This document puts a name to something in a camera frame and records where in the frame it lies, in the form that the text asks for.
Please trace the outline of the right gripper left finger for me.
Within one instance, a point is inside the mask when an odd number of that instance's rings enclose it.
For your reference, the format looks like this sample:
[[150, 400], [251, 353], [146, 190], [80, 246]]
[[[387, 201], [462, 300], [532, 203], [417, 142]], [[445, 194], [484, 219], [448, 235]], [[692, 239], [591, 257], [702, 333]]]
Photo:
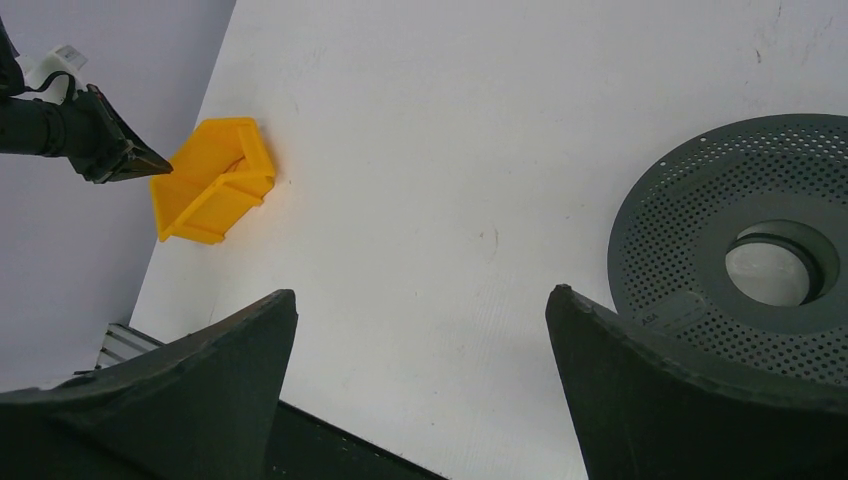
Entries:
[[51, 389], [1, 396], [5, 479], [260, 479], [298, 323], [272, 292]]

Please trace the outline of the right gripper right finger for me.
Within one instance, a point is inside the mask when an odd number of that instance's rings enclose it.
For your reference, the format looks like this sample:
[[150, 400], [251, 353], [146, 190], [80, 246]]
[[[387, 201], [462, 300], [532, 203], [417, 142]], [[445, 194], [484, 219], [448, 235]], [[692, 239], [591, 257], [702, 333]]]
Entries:
[[592, 479], [843, 479], [847, 390], [679, 343], [574, 292], [547, 329]]

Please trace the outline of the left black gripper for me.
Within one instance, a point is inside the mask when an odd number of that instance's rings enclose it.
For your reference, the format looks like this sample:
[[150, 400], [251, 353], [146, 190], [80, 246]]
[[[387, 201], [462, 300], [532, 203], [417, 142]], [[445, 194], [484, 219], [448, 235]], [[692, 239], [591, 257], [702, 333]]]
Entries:
[[104, 184], [173, 172], [161, 155], [133, 143], [129, 127], [94, 84], [63, 102], [60, 112], [65, 126], [61, 153], [86, 181]]

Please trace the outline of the black perforated cable spool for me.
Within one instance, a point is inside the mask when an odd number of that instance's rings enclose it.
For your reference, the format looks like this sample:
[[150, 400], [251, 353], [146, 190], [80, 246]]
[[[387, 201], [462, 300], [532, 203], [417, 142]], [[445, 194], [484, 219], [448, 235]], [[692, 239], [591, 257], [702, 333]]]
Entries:
[[[732, 281], [727, 255], [756, 243], [798, 259], [786, 306]], [[847, 120], [794, 113], [727, 124], [660, 158], [610, 234], [622, 317], [698, 352], [771, 374], [847, 383]]]

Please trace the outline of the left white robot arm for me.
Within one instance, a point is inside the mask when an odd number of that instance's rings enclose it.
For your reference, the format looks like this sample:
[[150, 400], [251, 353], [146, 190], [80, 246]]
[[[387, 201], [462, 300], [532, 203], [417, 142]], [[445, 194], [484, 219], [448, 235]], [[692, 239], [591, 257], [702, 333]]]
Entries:
[[103, 92], [77, 87], [75, 75], [49, 73], [36, 88], [25, 83], [17, 50], [1, 30], [1, 152], [65, 157], [94, 184], [173, 172], [116, 112]]

